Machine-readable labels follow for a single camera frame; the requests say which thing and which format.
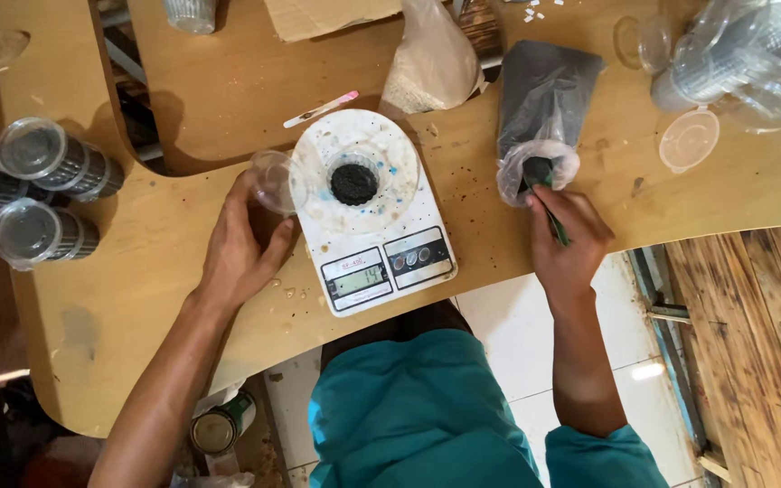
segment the metal can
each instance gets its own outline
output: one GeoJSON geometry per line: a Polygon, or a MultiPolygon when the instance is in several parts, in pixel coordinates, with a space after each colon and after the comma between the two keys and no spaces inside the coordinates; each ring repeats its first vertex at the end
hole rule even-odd
{"type": "Polygon", "coordinates": [[[252,395],[237,393],[231,401],[214,406],[192,420],[192,444],[204,454],[222,454],[231,450],[245,429],[252,425],[255,412],[252,395]]]}

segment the teal shirt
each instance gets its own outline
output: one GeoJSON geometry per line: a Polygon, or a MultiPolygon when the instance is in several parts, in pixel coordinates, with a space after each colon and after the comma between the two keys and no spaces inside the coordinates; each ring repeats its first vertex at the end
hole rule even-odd
{"type": "MultiPolygon", "coordinates": [[[[313,488],[541,487],[481,342],[456,329],[343,352],[312,391],[309,424],[313,488]]],[[[667,488],[630,426],[607,438],[559,427],[546,445],[554,488],[667,488]]]]}

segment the black soil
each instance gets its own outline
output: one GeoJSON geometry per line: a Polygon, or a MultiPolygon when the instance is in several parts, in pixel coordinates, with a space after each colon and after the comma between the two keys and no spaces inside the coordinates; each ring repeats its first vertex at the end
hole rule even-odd
{"type": "Polygon", "coordinates": [[[358,164],[343,164],[331,174],[331,192],[345,205],[363,205],[378,191],[376,176],[358,164]]]}

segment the white scale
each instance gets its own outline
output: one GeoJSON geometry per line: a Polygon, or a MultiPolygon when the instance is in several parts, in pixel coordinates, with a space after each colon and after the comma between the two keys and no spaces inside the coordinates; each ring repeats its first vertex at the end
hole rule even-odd
{"type": "Polygon", "coordinates": [[[321,118],[300,137],[289,181],[331,312],[346,317],[456,276],[448,233],[411,140],[360,109],[321,118]],[[378,177],[362,206],[337,201],[329,175],[357,163],[378,177]]]}

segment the white tile floor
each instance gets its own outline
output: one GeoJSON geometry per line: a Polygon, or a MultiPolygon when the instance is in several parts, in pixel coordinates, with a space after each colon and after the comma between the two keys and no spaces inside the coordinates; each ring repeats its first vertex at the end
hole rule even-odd
{"type": "MultiPolygon", "coordinates": [[[[660,362],[659,350],[645,320],[626,255],[609,255],[593,280],[602,334],[626,416],[650,447],[673,487],[700,488],[676,399],[667,375],[635,380],[632,371],[660,362]]],[[[490,367],[526,433],[548,486],[544,436],[559,420],[550,392],[553,320],[544,291],[530,274],[485,286],[456,297],[475,336],[487,350],[490,367]]],[[[318,380],[321,348],[300,354],[267,371],[267,387],[279,429],[292,486],[308,486],[318,457],[306,419],[312,387],[318,380]]]]}

